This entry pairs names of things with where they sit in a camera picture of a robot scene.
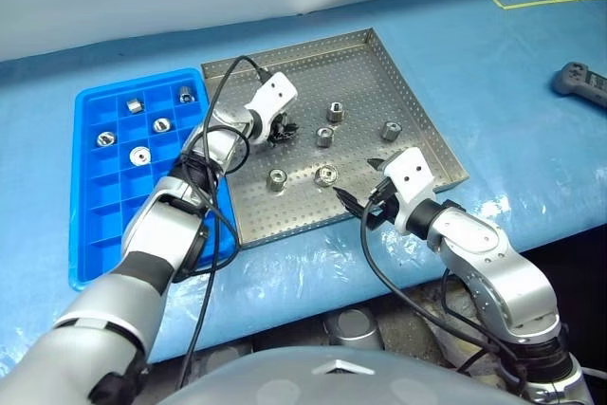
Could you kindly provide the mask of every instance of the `perforated metal tray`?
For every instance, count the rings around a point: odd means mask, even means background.
[[[407,147],[424,153],[440,192],[468,178],[411,91],[372,29],[347,33],[301,45],[252,54],[260,65],[283,71],[299,91],[288,109],[300,125],[297,137],[275,148],[254,147],[247,165],[228,177],[232,206],[245,247],[310,230],[348,216],[331,188],[314,183],[316,170],[337,167],[337,186],[365,201],[381,180],[367,163],[370,157],[387,158]],[[215,91],[232,59],[202,64],[209,96]],[[258,88],[255,73],[240,64],[222,91],[220,109],[236,115]],[[335,139],[327,149],[316,147],[316,130],[329,126],[326,108],[340,101],[344,121],[333,127]],[[386,120],[403,131],[394,142],[379,132]],[[288,181],[280,193],[266,188],[267,174],[280,168]]]

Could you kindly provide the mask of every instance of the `blue tablecloth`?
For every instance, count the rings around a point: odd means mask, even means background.
[[[607,73],[606,12],[605,0],[511,10],[492,0],[378,0],[0,64],[0,376],[76,297],[67,225],[73,103],[84,88],[375,28],[470,174],[441,198],[496,220],[526,250],[607,221],[606,112],[549,89],[569,61]],[[243,251],[218,274],[199,347],[385,293],[358,226]],[[403,286],[442,271],[422,243],[390,227],[371,235],[371,248]],[[152,360],[185,351],[205,283],[172,287]]]

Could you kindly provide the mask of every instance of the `floor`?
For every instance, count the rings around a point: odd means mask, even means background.
[[[527,253],[550,279],[559,296],[561,317],[569,329],[570,348],[581,365],[606,370],[607,333],[605,308],[607,287],[607,226],[572,236]],[[436,284],[412,288],[409,293],[418,300],[428,297]],[[362,303],[377,318],[386,349],[403,356],[412,356],[451,365],[443,358],[435,338],[411,309],[391,295]],[[322,316],[316,316],[255,334],[236,345],[238,350],[264,350],[289,345],[326,345],[328,338],[322,328]],[[193,375],[200,375],[199,366],[208,360],[211,350],[196,354]],[[175,377],[182,358],[155,364],[146,390],[137,405],[158,403],[175,387]],[[606,403],[604,382],[588,380],[597,404]]]

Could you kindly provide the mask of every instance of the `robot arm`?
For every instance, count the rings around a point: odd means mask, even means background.
[[[215,115],[213,125],[226,125],[255,143],[264,142],[296,97],[293,84],[276,73],[257,91],[241,120]],[[146,360],[169,284],[195,269],[206,239],[203,220],[208,208],[184,180],[184,167],[208,195],[207,167],[218,181],[241,140],[232,131],[210,129],[210,153],[205,157],[196,139],[202,128],[194,129],[186,141],[186,159],[159,180],[131,220],[122,238],[122,261],[91,284],[0,381],[0,403],[133,401],[147,374]]]
[[[566,349],[557,298],[543,273],[512,248],[496,224],[450,201],[436,203],[433,176],[418,148],[369,162],[385,178],[370,196],[381,211],[370,215],[367,226],[390,221],[400,234],[427,241],[466,284],[485,328],[516,354],[533,401],[592,404],[579,364]],[[345,208],[361,217],[356,198],[336,192]],[[516,366],[506,359],[503,370],[514,383]]]

